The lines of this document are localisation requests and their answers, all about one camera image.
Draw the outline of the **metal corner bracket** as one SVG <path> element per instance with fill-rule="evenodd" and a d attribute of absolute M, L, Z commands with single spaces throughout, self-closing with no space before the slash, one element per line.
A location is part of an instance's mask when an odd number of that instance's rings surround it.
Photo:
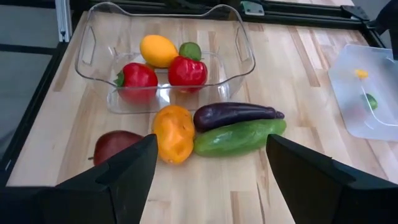
<path fill-rule="evenodd" d="M 245 15 L 249 16 L 264 16 L 264 8 L 258 0 L 242 0 L 240 6 Z"/>

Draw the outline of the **dark red apple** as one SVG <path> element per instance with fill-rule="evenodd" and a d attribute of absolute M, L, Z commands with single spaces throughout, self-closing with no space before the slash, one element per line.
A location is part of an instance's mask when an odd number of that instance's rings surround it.
<path fill-rule="evenodd" d="M 143 139 L 143 136 L 124 130 L 115 130 L 100 136 L 95 144 L 93 164 L 101 164 L 125 148 Z"/>

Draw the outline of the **green lime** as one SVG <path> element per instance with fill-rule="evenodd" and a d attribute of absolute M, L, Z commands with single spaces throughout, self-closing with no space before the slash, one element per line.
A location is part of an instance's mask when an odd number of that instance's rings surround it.
<path fill-rule="evenodd" d="M 179 48 L 179 55 L 192 60 L 201 60 L 201 48 L 195 42 L 185 42 Z"/>

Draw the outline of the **orange bell pepper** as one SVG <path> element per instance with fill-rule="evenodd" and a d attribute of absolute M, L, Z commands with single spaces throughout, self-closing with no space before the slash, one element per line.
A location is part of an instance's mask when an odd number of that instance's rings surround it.
<path fill-rule="evenodd" d="M 193 151 L 192 115 L 181 106 L 162 108 L 154 117 L 152 132 L 157 136 L 158 155 L 166 163 L 181 164 Z"/>

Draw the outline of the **yellow lemon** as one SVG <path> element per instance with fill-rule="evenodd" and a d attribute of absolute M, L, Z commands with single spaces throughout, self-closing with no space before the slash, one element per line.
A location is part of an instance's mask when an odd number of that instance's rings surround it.
<path fill-rule="evenodd" d="M 178 51 L 174 43 L 161 35 L 147 35 L 140 43 L 140 52 L 144 60 L 158 68 L 167 68 Z"/>

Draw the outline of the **silver aluminium post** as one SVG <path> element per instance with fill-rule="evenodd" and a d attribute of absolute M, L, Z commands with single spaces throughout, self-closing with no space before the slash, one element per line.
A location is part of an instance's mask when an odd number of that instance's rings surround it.
<path fill-rule="evenodd" d="M 60 42 L 69 42 L 72 36 L 72 17 L 70 0 L 55 0 L 58 38 Z"/>

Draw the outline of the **clear plastic bin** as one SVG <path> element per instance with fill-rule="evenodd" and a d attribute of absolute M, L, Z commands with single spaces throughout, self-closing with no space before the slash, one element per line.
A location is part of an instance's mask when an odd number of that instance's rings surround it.
<path fill-rule="evenodd" d="M 112 2 L 95 4 L 84 22 L 75 69 L 117 114 L 155 113 L 168 105 L 190 111 L 210 103 L 229 101 L 240 89 L 256 61 L 238 11 L 220 4 L 199 11 L 140 12 Z M 156 68 L 157 86 L 121 88 L 118 72 L 128 63 L 144 63 L 139 50 L 147 35 L 161 35 L 176 46 L 197 43 L 208 78 L 200 86 L 173 86 L 167 70 Z"/>

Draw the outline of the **green cucumber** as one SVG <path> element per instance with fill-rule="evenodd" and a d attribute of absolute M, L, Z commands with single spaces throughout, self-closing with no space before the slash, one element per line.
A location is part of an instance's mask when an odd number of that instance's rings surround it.
<path fill-rule="evenodd" d="M 202 157 L 240 156 L 264 147 L 270 134 L 281 135 L 284 119 L 257 119 L 212 129 L 198 135 L 193 151 Z"/>

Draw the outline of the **purple eggplant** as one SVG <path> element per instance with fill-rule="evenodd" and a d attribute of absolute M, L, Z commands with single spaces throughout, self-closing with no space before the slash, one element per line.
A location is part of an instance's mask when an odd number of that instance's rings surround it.
<path fill-rule="evenodd" d="M 284 119 L 285 115 L 270 106 L 250 103 L 212 103 L 197 109 L 193 123 L 198 132 L 206 132 L 222 126 L 256 119 Z"/>

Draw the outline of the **black table frame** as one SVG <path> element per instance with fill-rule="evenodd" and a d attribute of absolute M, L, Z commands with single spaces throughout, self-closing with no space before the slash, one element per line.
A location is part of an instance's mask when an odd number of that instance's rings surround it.
<path fill-rule="evenodd" d="M 187 15 L 190 12 L 194 14 L 205 12 L 210 7 L 220 4 L 224 0 L 205 1 L 199 5 L 186 3 L 185 0 L 175 1 L 177 2 L 176 6 L 168 6 L 155 0 L 150 0 L 149 3 L 145 3 L 144 0 L 118 1 L 117 4 L 127 12 L 142 12 L 144 14 L 152 12 L 171 14 L 177 12 Z M 270 0 L 226 1 L 229 6 L 235 8 L 240 14 L 243 13 L 243 7 L 240 6 L 241 1 L 254 1 L 262 6 L 263 15 L 243 16 L 245 22 L 358 30 L 371 47 L 384 48 L 386 46 L 381 39 L 384 29 L 380 28 L 375 21 L 370 20 L 358 6 L 324 6 Z M 17 127 L 7 135 L 10 141 L 4 152 L 0 153 L 0 187 L 7 184 L 56 71 L 62 59 L 65 58 L 67 48 L 71 46 L 71 43 L 65 40 L 65 32 L 61 31 L 60 35 L 62 37 L 55 48 L 0 44 L 0 52 L 49 55 L 51 57 Z"/>

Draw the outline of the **large red tomato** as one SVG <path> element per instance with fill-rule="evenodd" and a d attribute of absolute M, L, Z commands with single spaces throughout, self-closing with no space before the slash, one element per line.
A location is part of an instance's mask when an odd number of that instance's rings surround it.
<path fill-rule="evenodd" d="M 123 67 L 114 83 L 126 103 L 144 104 L 155 97 L 158 79 L 153 69 L 147 65 L 132 62 Z"/>

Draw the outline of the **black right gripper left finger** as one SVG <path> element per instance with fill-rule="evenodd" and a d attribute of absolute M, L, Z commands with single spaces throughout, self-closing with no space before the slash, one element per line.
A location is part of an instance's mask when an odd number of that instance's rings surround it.
<path fill-rule="evenodd" d="M 56 186 L 2 187 L 0 224 L 139 224 L 157 153 L 149 134 Z"/>

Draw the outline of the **small green pepper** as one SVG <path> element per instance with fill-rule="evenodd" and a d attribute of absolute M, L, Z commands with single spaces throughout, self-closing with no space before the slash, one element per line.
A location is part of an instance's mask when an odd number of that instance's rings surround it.
<path fill-rule="evenodd" d="M 378 107 L 377 100 L 369 93 L 365 93 L 361 95 L 361 100 L 365 107 L 370 106 L 372 110 L 376 110 Z"/>

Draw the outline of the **frosted plastic container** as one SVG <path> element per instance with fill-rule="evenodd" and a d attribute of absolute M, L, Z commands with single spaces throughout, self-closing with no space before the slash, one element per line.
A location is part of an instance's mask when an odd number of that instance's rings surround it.
<path fill-rule="evenodd" d="M 366 70 L 359 79 L 355 70 Z M 358 138 L 398 142 L 398 60 L 391 49 L 346 45 L 328 71 L 331 87 L 345 126 Z M 365 107 L 361 95 L 378 102 L 376 110 Z"/>

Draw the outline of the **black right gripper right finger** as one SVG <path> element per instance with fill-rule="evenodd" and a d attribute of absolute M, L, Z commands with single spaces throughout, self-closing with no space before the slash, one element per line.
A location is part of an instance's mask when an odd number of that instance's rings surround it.
<path fill-rule="evenodd" d="M 398 184 L 277 134 L 266 154 L 296 224 L 398 224 Z"/>

